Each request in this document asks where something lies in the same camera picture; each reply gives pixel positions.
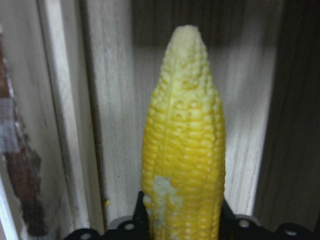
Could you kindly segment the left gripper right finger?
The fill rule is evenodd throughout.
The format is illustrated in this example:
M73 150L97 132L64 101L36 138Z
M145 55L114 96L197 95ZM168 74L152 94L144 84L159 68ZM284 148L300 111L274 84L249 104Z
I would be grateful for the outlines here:
M281 224L269 231L250 216L235 215L227 201L223 202L220 216L221 240L318 240L320 236L294 223Z

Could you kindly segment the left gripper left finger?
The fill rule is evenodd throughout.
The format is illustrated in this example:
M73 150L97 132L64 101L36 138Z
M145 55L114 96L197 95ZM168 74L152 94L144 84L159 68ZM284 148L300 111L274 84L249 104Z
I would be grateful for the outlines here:
M109 229L100 235L92 228L80 228L64 240L149 240L149 222L143 203L143 191L139 191L134 213L131 219L121 222L115 229Z

